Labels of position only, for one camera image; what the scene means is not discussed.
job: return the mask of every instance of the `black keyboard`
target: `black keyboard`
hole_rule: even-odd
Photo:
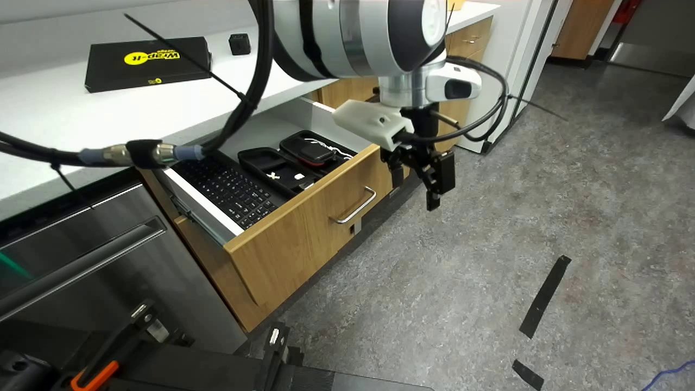
[[[174,166],[174,172],[242,229],[249,229],[284,203],[278,194],[244,172],[238,164],[219,153],[202,162],[182,162]]]

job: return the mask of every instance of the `concrete floor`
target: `concrete floor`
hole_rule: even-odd
[[[306,365],[437,391],[640,390],[695,359],[695,139],[660,125],[685,81],[549,66],[537,103],[489,157],[459,154],[459,190],[416,190],[278,317]],[[571,265],[528,340],[521,320]],[[654,390],[695,390],[695,368]]]

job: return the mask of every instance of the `yellow label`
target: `yellow label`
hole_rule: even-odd
[[[181,61],[181,53],[176,51],[156,51],[156,53],[128,53],[124,64],[131,67],[139,67],[148,61]]]

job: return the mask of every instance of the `black tape mark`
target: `black tape mark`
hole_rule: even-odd
[[[515,360],[513,370],[516,371],[518,378],[523,378],[523,383],[528,383],[537,391],[542,390],[542,378],[537,371],[528,370],[523,362]]]
[[[570,260],[571,260],[571,258],[560,256],[560,258],[555,260],[555,265],[551,267],[551,272],[547,275],[547,278],[546,278],[539,296],[535,298],[535,303],[529,304],[529,308],[528,308],[528,313],[525,313],[525,317],[523,317],[523,321],[521,321],[521,328],[518,328],[518,330],[521,330],[525,336],[529,336],[529,340],[535,336],[535,332],[537,332],[537,328],[539,328],[539,323],[541,323],[541,317],[542,317],[542,313],[546,313],[551,296],[555,294],[555,289],[558,289],[563,277],[564,277],[564,270],[567,270]]]

